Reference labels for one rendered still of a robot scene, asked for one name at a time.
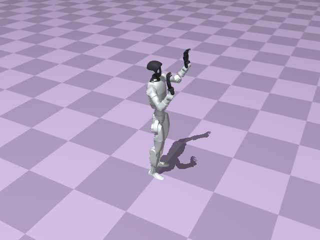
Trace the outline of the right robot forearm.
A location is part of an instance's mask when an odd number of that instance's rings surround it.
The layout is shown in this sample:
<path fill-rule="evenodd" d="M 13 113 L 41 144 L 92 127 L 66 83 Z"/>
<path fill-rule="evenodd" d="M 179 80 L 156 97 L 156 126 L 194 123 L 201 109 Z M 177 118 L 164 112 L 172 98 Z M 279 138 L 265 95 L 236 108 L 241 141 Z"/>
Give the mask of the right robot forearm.
<path fill-rule="evenodd" d="M 174 95 L 176 94 L 176 91 L 174 90 Z M 166 97 L 164 98 L 164 100 L 162 100 L 161 103 L 159 103 L 157 105 L 157 109 L 159 111 L 161 111 L 162 109 L 164 109 L 165 107 L 168 107 L 169 103 L 171 102 L 171 100 L 173 99 L 174 95 L 171 95 L 170 91 L 168 91 L 168 94 L 166 95 Z"/>

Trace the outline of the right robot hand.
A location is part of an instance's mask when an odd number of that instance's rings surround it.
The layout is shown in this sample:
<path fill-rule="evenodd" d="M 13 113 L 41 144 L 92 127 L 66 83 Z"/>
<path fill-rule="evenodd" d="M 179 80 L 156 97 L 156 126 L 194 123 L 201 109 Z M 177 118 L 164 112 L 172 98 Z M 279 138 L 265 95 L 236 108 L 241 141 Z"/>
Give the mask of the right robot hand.
<path fill-rule="evenodd" d="M 174 88 L 171 86 L 171 83 L 170 83 L 170 77 L 171 77 L 171 72 L 168 72 L 167 75 L 166 75 L 166 84 L 167 84 L 167 87 L 168 87 L 168 91 L 170 91 L 170 94 L 171 95 L 174 95 L 175 92 L 174 92 Z"/>

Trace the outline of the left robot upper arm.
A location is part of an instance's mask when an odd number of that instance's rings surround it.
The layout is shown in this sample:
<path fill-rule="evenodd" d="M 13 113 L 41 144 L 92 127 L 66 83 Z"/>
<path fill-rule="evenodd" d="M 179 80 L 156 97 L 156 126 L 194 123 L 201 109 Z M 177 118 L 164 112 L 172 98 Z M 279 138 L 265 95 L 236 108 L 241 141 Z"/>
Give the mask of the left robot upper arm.
<path fill-rule="evenodd" d="M 167 78 L 166 78 L 167 74 L 163 73 L 161 74 L 161 76 L 164 77 L 165 81 L 167 81 Z M 182 81 L 182 78 L 177 74 L 174 77 L 171 76 L 169 80 L 170 82 L 180 83 Z"/>

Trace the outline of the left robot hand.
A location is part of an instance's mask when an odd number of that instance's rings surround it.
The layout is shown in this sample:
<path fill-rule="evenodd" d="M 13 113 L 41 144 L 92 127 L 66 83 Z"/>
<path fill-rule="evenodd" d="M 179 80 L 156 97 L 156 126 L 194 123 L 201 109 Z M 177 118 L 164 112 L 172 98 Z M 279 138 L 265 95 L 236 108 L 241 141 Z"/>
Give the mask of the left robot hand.
<path fill-rule="evenodd" d="M 185 68 L 188 68 L 188 64 L 190 63 L 190 61 L 189 61 L 189 55 L 188 55 L 189 50 L 191 50 L 191 49 L 189 48 L 189 49 L 185 50 L 184 53 L 183 53 L 183 60 L 184 60 L 184 66 L 185 66 Z"/>

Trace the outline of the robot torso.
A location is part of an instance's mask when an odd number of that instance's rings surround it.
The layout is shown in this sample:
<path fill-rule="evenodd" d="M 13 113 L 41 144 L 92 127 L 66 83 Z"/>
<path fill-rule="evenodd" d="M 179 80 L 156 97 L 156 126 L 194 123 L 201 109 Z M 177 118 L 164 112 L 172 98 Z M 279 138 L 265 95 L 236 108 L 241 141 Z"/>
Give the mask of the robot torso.
<path fill-rule="evenodd" d="M 163 76 L 160 76 L 158 78 L 160 78 L 160 81 L 158 81 L 158 82 L 154 82 L 157 79 L 154 79 L 151 82 L 149 81 L 147 84 L 147 89 L 149 86 L 152 85 L 156 89 L 156 94 L 159 97 L 160 102 L 162 102 L 167 95 L 166 81 Z M 165 111 L 159 111 L 149 96 L 148 96 L 148 99 L 149 99 L 149 103 L 151 105 L 151 108 L 155 109 L 153 116 L 152 116 L 153 124 L 154 124 L 155 120 L 159 120 L 159 123 L 162 124 L 165 120 Z"/>

